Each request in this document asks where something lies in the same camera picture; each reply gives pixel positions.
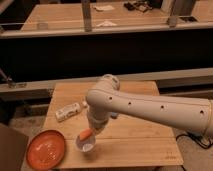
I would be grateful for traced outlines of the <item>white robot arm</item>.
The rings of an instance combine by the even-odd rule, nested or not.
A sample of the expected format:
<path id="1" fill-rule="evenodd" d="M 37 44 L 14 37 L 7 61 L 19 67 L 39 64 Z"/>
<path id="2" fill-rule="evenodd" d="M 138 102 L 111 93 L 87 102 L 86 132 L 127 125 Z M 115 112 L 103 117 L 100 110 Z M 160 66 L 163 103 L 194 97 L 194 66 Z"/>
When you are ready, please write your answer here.
<path id="1" fill-rule="evenodd" d="M 213 100 L 132 94 L 119 79 L 103 75 L 86 93 L 90 128 L 100 134 L 111 113 L 124 114 L 213 138 Z"/>

